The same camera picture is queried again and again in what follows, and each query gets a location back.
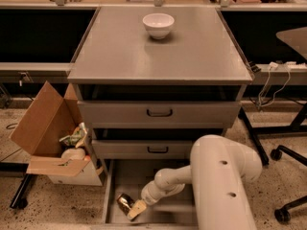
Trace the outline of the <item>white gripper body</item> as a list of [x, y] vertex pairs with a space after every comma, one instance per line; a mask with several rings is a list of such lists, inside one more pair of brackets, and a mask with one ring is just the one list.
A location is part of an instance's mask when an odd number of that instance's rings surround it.
[[149, 182], [141, 191], [141, 198], [147, 205], [154, 205], [161, 199], [159, 188], [153, 181]]

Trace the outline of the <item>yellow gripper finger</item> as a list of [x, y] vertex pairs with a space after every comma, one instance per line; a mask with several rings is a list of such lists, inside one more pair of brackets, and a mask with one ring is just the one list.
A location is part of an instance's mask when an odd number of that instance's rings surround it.
[[141, 213], [143, 213], [147, 209], [147, 204], [144, 200], [138, 199], [135, 201], [135, 203], [130, 208], [127, 217], [129, 220], [135, 219], [137, 216], [139, 216]]

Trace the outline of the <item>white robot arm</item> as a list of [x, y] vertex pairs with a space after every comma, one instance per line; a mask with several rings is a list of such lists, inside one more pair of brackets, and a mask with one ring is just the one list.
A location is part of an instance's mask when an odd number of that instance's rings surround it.
[[199, 230], [257, 230], [244, 184], [261, 172], [262, 162], [252, 148], [218, 135], [202, 136], [191, 148], [188, 166], [155, 174], [129, 209], [128, 219], [190, 184]]

